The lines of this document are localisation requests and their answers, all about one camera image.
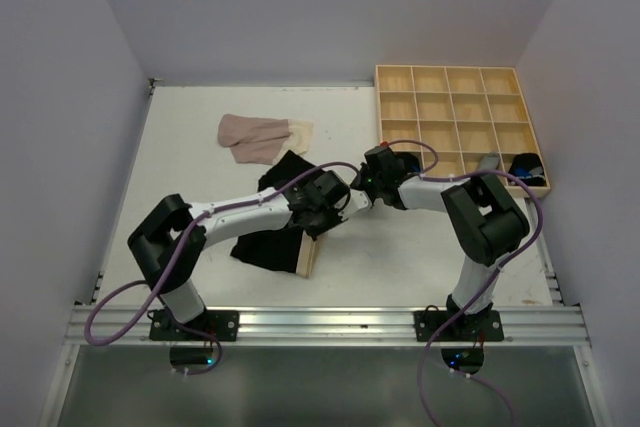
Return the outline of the black underwear tan waistband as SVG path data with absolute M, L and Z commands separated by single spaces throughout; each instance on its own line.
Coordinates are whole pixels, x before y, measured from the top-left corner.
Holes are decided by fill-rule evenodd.
M 293 151 L 271 167 L 258 181 L 258 191 L 278 189 L 314 165 Z M 300 227 L 260 231 L 240 236 L 230 256 L 242 263 L 272 272 L 310 278 L 315 262 L 315 241 Z

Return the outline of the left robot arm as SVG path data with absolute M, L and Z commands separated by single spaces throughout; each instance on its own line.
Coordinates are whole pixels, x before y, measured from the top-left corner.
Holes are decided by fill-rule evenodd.
M 191 281 L 203 250 L 231 238 L 288 227 L 300 227 L 317 238 L 343 222 L 341 213 L 350 200 L 348 185 L 332 171 L 231 201 L 188 203 L 173 194 L 156 205 L 127 244 L 154 296 L 173 315 L 175 331 L 193 340 L 208 326 L 204 301 Z

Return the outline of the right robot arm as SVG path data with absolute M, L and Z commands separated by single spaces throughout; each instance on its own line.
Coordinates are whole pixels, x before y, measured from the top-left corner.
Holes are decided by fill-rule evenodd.
M 522 209 L 498 179 L 497 170 L 459 177 L 426 177 L 386 145 L 364 154 L 351 187 L 397 210 L 429 210 L 448 215 L 465 254 L 457 285 L 447 299 L 445 326 L 468 339 L 491 310 L 502 268 L 533 239 Z

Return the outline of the dark rolled underwear in tray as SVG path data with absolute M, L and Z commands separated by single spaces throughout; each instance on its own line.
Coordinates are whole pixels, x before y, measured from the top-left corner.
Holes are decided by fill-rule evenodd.
M 411 152 L 398 152 L 397 157 L 402 161 L 407 173 L 419 173 L 422 171 L 421 161 Z

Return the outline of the pink beige underwear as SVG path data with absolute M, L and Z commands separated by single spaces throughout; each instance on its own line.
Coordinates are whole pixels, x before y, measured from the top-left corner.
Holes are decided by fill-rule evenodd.
M 311 145 L 313 124 L 295 119 L 243 117 L 225 114 L 217 141 L 228 148 L 236 163 L 272 166 L 289 151 L 305 154 Z

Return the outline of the black blue rolled underwear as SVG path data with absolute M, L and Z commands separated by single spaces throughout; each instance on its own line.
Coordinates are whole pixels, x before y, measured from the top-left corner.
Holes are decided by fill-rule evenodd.
M 522 153 L 514 156 L 508 173 L 531 187 L 546 187 L 547 179 L 542 161 L 536 153 Z

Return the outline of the wooden compartment tray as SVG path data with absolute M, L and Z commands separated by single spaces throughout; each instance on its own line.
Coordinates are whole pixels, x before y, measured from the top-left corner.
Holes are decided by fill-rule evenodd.
M 535 130 L 512 67 L 379 65 L 375 69 L 381 141 L 411 152 L 428 174 L 450 177 L 476 170 L 489 152 L 508 172 L 517 154 L 536 153 L 551 190 Z

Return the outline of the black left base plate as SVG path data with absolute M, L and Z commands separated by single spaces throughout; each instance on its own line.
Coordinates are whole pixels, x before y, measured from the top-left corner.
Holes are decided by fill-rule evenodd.
M 207 334 L 220 342 L 235 342 L 240 326 L 240 313 L 230 309 L 208 309 L 184 327 L 178 327 L 165 309 L 151 310 L 147 318 L 151 321 L 149 339 L 152 341 L 205 341 L 204 334 Z

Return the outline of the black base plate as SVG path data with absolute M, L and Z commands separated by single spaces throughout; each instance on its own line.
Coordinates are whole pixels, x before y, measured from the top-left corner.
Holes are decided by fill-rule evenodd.
M 207 334 L 220 342 L 235 342 L 240 326 L 240 313 L 230 309 L 208 309 L 184 327 L 178 327 L 165 309 L 151 310 L 147 318 L 151 321 L 149 339 L 152 341 L 205 341 L 204 334 Z
M 412 312 L 416 340 L 427 342 L 444 325 L 451 312 L 437 310 L 433 306 Z M 502 342 L 505 339 L 502 321 L 498 311 L 462 315 L 442 330 L 436 341 L 440 342 Z

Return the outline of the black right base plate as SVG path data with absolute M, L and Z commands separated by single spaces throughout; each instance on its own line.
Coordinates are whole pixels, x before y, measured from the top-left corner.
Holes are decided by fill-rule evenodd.
M 412 312 L 416 340 L 427 342 L 444 325 L 451 312 L 437 310 L 433 306 Z M 505 339 L 502 321 L 498 311 L 462 315 L 442 330 L 436 341 L 440 342 L 502 342 Z

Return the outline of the aluminium front rail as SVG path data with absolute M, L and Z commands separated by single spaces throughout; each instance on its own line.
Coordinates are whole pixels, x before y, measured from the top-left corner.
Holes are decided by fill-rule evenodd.
M 217 338 L 229 346 L 413 347 L 426 342 L 438 312 L 400 308 L 216 307 Z M 577 307 L 500 307 L 461 337 L 446 331 L 446 347 L 582 347 L 590 343 Z

